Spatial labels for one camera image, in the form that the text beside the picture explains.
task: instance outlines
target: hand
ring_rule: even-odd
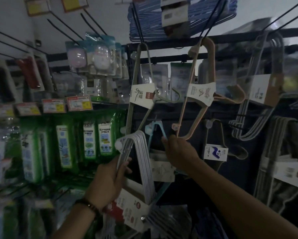
[[[99,165],[93,181],[86,190],[84,197],[99,211],[119,196],[125,181],[125,172],[132,173],[127,167],[131,158],[116,172],[118,158],[117,156],[110,163]]]
[[[169,162],[177,169],[186,171],[186,165],[200,159],[194,147],[183,138],[171,135],[169,140],[162,137],[161,141]]]

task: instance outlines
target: bracelet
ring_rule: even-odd
[[[91,202],[89,202],[87,199],[83,198],[83,199],[78,199],[75,201],[74,205],[76,204],[83,204],[83,205],[86,205],[92,212],[95,213],[95,219],[96,220],[97,218],[99,218],[100,216],[100,213],[97,209],[97,207],[95,205],[93,205]]]

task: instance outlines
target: blue plastic product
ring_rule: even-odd
[[[188,9],[188,17],[190,22],[190,36],[200,33],[215,8],[218,0],[188,0],[191,4]],[[160,0],[146,0],[145,2],[135,3],[142,34],[145,41],[166,40],[167,36],[161,23],[161,7]],[[224,9],[219,20],[215,25],[221,24],[234,18],[237,14],[238,0],[227,0],[227,7]],[[210,28],[221,5],[212,16],[206,28]],[[128,20],[130,22],[129,38],[132,42],[140,42],[139,34],[132,15],[132,4],[128,8]]]

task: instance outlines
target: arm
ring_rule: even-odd
[[[240,239],[298,239],[297,227],[211,169],[187,141],[172,135],[162,142],[171,164],[199,184]]]
[[[99,211],[119,196],[125,172],[131,173],[127,167],[130,160],[121,165],[118,172],[117,157],[108,164],[98,166],[95,178],[86,190],[84,198]],[[82,239],[94,218],[95,213],[86,205],[76,204],[63,225],[52,235],[52,239]]]

